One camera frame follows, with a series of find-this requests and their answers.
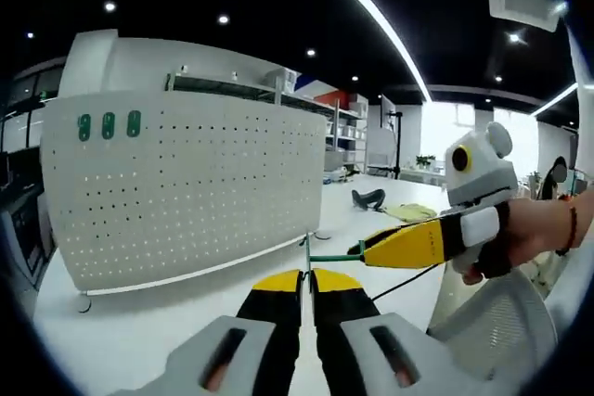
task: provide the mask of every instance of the bracelet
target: bracelet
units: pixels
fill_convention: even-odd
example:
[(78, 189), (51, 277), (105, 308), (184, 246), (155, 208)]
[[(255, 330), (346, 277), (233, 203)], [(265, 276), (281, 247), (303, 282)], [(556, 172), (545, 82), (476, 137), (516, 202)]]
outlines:
[(569, 240), (567, 241), (567, 244), (565, 245), (565, 248), (563, 249), (559, 249), (556, 250), (555, 253), (559, 256), (563, 256), (565, 255), (569, 249), (571, 248), (571, 246), (574, 244), (575, 241), (575, 231), (577, 230), (577, 212), (575, 211), (575, 208), (572, 207), (569, 209), (569, 212), (572, 215), (572, 232), (569, 235)]

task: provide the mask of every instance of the green button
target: green button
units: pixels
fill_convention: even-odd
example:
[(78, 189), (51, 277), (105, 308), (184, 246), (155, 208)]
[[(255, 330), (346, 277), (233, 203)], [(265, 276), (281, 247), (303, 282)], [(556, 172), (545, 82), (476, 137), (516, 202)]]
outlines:
[(131, 138), (136, 138), (140, 134), (140, 112), (138, 110), (128, 113), (127, 133)]
[(103, 115), (103, 126), (101, 127), (101, 134), (103, 139), (111, 139), (115, 128), (115, 115), (108, 111)]
[(91, 115), (85, 113), (78, 119), (78, 139), (88, 141), (91, 137)]

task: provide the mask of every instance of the yellow cloth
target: yellow cloth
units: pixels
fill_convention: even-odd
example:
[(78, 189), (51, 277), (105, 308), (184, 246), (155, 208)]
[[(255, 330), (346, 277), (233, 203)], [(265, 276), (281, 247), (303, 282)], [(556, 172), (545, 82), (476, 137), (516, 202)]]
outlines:
[(437, 212), (433, 209), (426, 208), (425, 206), (416, 203), (403, 204), (401, 206), (387, 206), (385, 212), (405, 223), (422, 222), (437, 216)]

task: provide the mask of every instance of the white robot head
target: white robot head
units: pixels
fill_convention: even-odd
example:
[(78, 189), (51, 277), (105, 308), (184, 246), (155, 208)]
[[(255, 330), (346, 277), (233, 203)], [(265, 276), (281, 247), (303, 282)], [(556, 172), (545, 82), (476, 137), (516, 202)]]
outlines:
[(508, 131), (490, 122), (486, 132), (469, 132), (445, 152), (445, 181), (451, 206), (473, 206), (495, 194), (513, 195), (518, 188)]

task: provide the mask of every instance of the floor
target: floor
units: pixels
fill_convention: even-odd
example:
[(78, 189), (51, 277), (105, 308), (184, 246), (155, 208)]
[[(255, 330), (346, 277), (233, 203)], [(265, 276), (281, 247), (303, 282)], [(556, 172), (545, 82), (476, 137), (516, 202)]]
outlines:
[[(533, 275), (531, 265), (524, 266), (523, 271), (529, 277)], [(541, 293), (543, 299), (547, 296), (548, 287), (533, 280), (536, 289)], [(437, 303), (433, 311), (433, 317), (430, 326), (436, 326), (444, 322), (457, 308), (459, 308), (466, 300), (474, 295), (484, 284), (484, 281), (478, 285), (467, 286), (462, 281), (461, 275), (454, 271), (454, 268), (448, 263), (445, 266), (444, 278), (442, 287), (437, 298)], [(35, 311), (35, 303), (37, 301), (37, 291), (35, 289), (25, 289), (18, 293), (18, 300), (22, 305), (23, 311), (30, 318), (33, 317)]]

